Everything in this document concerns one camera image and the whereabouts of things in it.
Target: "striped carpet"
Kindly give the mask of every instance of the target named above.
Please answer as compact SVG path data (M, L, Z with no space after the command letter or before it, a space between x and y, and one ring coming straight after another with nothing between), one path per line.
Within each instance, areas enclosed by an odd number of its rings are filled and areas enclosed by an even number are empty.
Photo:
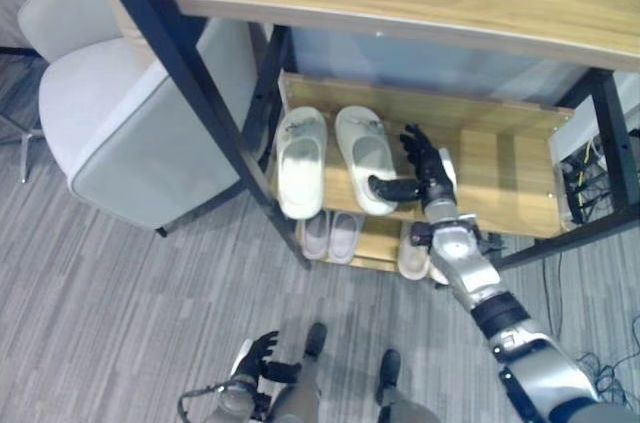
M33 122L43 68L0 56L0 110ZM275 357L292 362L316 320L329 328L320 421L376 421L389 346L404 358L399 388L444 422L517 421L479 331L446 290L338 265L304 271L246 193L161 239L75 201L45 142L32 161L22 185L19 148L0 147L1 422L177 421L178 395L223 379L245 338L281 330ZM561 290L570 354L612 363L634 350L638 241L634 229L567 252L561 288L549 259L551 316L557 328ZM547 325L541 265L503 276ZM640 392L640 360L617 373ZM193 420L211 403L195 401Z

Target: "robotic hand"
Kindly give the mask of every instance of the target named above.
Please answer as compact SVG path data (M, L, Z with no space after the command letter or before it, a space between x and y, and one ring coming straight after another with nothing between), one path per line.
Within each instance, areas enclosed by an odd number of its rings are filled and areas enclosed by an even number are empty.
M390 201L421 200L426 220L411 230L449 280L454 296L480 328L501 370L507 396L523 421L533 423L637 422L620 406L602 404L593 385L557 341L532 319L478 250L475 215L458 212L440 155L415 125L400 139L416 180L369 179Z
M301 365L267 361L277 344L277 331L255 340L237 364L231 378L213 387L184 393L178 400L178 415L183 423L191 423L184 409L184 400L209 393L218 393L218 406L207 421L213 423L245 423L250 419L264 421L271 404L271 396L258 393L260 377L278 383L295 383Z

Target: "shoe rack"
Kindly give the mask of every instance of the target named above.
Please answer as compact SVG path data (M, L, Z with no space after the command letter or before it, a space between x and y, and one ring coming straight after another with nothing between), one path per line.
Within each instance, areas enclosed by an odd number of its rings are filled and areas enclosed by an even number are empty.
M398 136L418 123L437 147L451 153L458 178L458 204L478 214L482 230L548 238L563 231L548 139L572 115L567 108L473 99L372 86L336 79L285 74L290 108L312 106L327 119L324 207L364 213L334 133L337 113L362 105L383 120L396 171L412 176ZM390 215L368 216L352 266L395 271L402 220L422 219L419 205L404 204Z

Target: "wall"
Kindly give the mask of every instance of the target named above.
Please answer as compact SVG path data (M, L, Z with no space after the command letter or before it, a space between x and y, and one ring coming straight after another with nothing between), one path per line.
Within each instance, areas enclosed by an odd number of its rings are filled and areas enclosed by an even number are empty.
M571 63L500 51L363 34L296 29L293 41L301 73L542 104L556 103L586 71ZM615 77L629 127L635 127L640 77L622 72ZM595 134L597 123L589 98L552 137L554 163Z

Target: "slipper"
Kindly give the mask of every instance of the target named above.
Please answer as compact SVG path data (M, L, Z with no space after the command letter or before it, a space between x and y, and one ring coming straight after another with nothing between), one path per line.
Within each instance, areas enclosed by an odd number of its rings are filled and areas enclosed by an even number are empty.
M413 222L404 221L400 230L400 248L398 248L398 271L408 280L431 278L436 283L448 285L449 280L431 262L424 246L411 244L411 226Z
M336 118L336 136L360 207L370 215L387 215L395 210L396 202L382 200L369 189L371 175L381 180L396 178L380 118L363 106L343 108Z
M302 254L310 260L324 257L329 248L331 212L320 210L316 216L302 224Z
M329 236L329 261L349 263L353 259L364 223L364 215L336 211Z
M276 132L278 200L294 220L315 216L322 208L327 125L318 110L290 111Z

